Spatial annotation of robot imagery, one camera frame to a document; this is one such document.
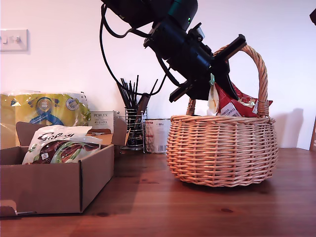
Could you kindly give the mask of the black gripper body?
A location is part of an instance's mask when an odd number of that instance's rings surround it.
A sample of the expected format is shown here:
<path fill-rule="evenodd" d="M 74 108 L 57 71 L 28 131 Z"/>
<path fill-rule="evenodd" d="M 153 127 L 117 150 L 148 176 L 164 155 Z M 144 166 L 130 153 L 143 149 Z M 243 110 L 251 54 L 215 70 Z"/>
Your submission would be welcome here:
<path fill-rule="evenodd" d="M 229 60 L 244 46 L 246 46 L 245 36 L 239 35 L 222 51 L 212 54 L 210 49 L 202 42 L 193 41 L 184 44 L 184 49 L 175 58 L 171 58 L 169 64 L 172 69 L 178 71 L 186 79 L 190 77 L 191 72 L 199 74 L 210 72 L 211 77 L 214 76 L 211 71 L 214 60 Z M 186 81 L 170 94 L 169 101 L 174 102 L 183 95 L 187 95 L 188 88 L 188 81 Z"/>

